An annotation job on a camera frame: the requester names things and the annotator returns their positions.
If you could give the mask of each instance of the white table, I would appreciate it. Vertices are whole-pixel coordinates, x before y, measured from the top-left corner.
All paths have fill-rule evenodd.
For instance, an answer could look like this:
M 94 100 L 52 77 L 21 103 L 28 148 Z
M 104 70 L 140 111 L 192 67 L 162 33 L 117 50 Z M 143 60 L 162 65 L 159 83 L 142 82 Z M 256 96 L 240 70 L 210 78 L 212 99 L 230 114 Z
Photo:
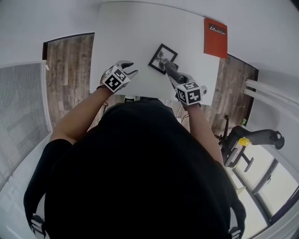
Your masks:
M 167 75 L 148 66 L 161 43 L 178 53 L 174 62 L 179 71 L 208 88 L 202 104 L 211 105 L 219 58 L 203 53 L 204 18 L 139 2 L 102 3 L 93 42 L 90 92 L 99 86 L 104 70 L 119 60 L 129 60 L 139 73 L 117 94 L 176 100 Z

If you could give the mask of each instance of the chair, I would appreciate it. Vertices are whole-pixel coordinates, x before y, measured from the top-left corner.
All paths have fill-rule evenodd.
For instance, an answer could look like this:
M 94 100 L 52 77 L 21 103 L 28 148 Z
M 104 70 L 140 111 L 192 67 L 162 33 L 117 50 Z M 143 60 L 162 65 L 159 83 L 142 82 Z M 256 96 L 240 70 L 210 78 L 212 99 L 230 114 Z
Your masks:
M 281 135 L 281 133 L 279 131 L 274 131 L 271 129 L 264 129 L 251 132 L 247 129 L 242 128 L 241 126 L 235 126 L 232 129 L 231 133 L 227 136 L 229 122 L 229 118 L 227 115 L 225 116 L 225 119 L 226 125 L 224 129 L 224 135 L 216 135 L 215 137 L 219 139 L 219 145 L 222 145 L 221 153 L 224 165 L 226 167 L 235 167 L 239 162 L 240 158 L 242 157 L 248 164 L 248 166 L 245 169 L 245 172 L 247 172 L 254 161 L 254 158 L 251 158 L 251 160 L 249 160 L 246 157 L 246 155 L 244 154 L 246 146 L 243 146 L 234 162 L 232 162 L 235 154 L 238 151 L 238 149 L 235 148 L 235 146 L 240 138 L 249 139 L 252 145 L 274 145 L 276 149 L 281 149 L 285 144 L 285 138 Z

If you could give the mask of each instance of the picture frame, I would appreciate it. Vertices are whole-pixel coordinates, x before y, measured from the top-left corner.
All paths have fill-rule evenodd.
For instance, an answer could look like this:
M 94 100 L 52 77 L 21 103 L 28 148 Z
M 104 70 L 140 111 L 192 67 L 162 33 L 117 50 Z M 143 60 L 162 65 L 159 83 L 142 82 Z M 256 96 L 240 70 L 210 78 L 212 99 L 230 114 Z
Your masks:
M 173 62 L 177 56 L 177 52 L 164 44 L 161 44 L 149 62 L 149 66 L 165 75 L 166 70 L 164 68 L 164 63 L 167 61 Z

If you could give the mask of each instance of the white pipe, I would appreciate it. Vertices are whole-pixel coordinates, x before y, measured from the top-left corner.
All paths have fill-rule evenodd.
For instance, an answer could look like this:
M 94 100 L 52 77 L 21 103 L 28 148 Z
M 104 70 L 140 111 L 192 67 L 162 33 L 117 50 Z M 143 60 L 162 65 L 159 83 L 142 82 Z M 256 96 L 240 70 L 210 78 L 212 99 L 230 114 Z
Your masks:
M 244 90 L 244 94 L 246 95 L 249 95 L 253 98 L 256 98 L 270 106 L 272 106 L 273 108 L 279 110 L 280 112 L 284 113 L 285 115 L 289 116 L 290 118 L 292 118 L 293 120 L 295 120 L 297 123 L 299 123 L 299 118 L 292 112 L 292 111 L 289 111 L 288 109 L 284 108 L 283 106 L 281 106 L 280 104 L 277 104 L 275 103 L 273 100 L 263 96 L 263 95 L 260 95 L 256 92 L 253 92 L 251 90 L 248 90 L 248 89 L 245 89 Z
M 267 91 L 267 92 L 265 92 L 267 94 L 268 94 L 268 92 L 272 92 L 274 94 L 277 94 L 280 97 L 283 97 L 283 98 L 285 98 L 287 100 L 293 101 L 295 104 L 299 105 L 299 99 L 287 96 L 284 91 L 281 91 L 281 90 L 277 89 L 274 86 L 271 86 L 271 85 L 268 85 L 268 84 L 264 84 L 264 83 L 260 83 L 258 81 L 254 81 L 254 80 L 249 80 L 249 79 L 247 79 L 245 81 L 245 84 L 247 86 L 251 87 L 251 88 L 257 89 L 257 90 L 262 91 L 262 92 Z
M 289 104 L 291 106 L 296 107 L 297 110 L 299 110 L 299 104 L 297 104 L 296 102 L 294 102 L 294 101 L 292 101 L 292 100 L 290 100 L 288 98 L 285 98 L 285 97 L 283 97 L 281 95 L 278 95 L 276 93 L 273 93 L 273 92 L 269 91 L 268 89 L 265 88 L 266 84 L 258 83 L 258 84 L 260 84 L 260 87 L 256 87 L 256 84 L 253 84 L 252 82 L 258 83 L 258 82 L 253 81 L 253 80 L 246 80 L 245 84 L 246 84 L 246 86 L 249 86 L 251 88 L 257 89 L 257 90 L 259 90 L 261 92 L 264 92 L 264 93 L 266 93 L 268 95 L 271 95 L 271 96 L 273 96 L 273 97 L 275 97 L 277 99 L 280 99 L 280 100 L 284 101 L 285 103 L 287 103 L 287 104 Z

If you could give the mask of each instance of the red book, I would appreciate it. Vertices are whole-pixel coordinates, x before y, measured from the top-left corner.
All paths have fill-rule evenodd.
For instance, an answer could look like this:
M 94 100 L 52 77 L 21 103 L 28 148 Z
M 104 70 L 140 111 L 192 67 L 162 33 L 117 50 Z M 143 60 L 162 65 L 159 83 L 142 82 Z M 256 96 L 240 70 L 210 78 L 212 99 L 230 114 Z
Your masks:
M 228 57 L 228 27 L 205 18 L 204 53 L 220 58 Z

